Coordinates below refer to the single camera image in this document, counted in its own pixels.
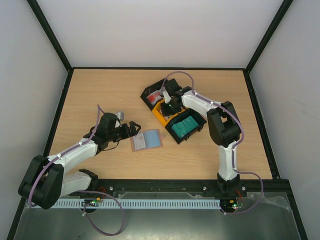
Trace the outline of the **white blossom card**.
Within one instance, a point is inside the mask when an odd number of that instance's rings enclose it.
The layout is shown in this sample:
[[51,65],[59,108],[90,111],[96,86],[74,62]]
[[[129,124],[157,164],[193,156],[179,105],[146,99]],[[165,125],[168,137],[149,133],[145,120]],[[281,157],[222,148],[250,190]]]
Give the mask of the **white blossom card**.
[[138,133],[133,138],[133,145],[135,150],[142,150],[146,148],[145,137],[143,133]]

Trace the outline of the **pink card holder wallet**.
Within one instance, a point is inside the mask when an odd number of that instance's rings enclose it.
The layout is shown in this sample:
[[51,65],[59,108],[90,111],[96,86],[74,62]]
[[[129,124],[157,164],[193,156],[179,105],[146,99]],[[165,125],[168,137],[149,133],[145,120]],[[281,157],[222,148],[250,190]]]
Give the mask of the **pink card holder wallet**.
[[130,143],[131,143],[131,149],[133,152],[144,151],[144,150],[149,150],[149,149],[154,149],[154,148],[160,148],[163,146],[163,135],[161,134],[161,131],[159,129],[151,129],[151,130],[146,130],[146,131],[142,131],[139,133],[143,133],[143,135],[144,135],[146,148],[141,149],[141,150],[135,150],[134,143],[133,143],[133,137],[131,137]]

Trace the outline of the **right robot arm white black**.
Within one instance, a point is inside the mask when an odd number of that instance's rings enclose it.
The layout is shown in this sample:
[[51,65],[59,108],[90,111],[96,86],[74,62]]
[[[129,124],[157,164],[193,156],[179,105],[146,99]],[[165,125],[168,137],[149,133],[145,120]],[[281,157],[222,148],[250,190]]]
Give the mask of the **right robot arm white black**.
[[164,97],[165,106],[170,110],[188,108],[206,117],[209,135],[219,149],[218,191],[229,196],[240,182],[237,145],[244,138],[244,130],[233,104],[229,101],[221,103],[209,99],[189,86],[173,93],[162,87],[160,94]]

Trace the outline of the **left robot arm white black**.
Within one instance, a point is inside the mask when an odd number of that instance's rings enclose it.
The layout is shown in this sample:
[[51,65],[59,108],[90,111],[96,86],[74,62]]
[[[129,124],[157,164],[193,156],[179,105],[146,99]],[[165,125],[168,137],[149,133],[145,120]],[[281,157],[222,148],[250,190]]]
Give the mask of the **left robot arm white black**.
[[73,146],[50,156],[35,156],[22,179],[18,194],[30,207],[51,208],[60,197],[88,190],[96,175],[87,170],[68,172],[83,161],[107,151],[109,143],[136,136],[141,126],[122,123],[121,114],[104,113],[83,138]]

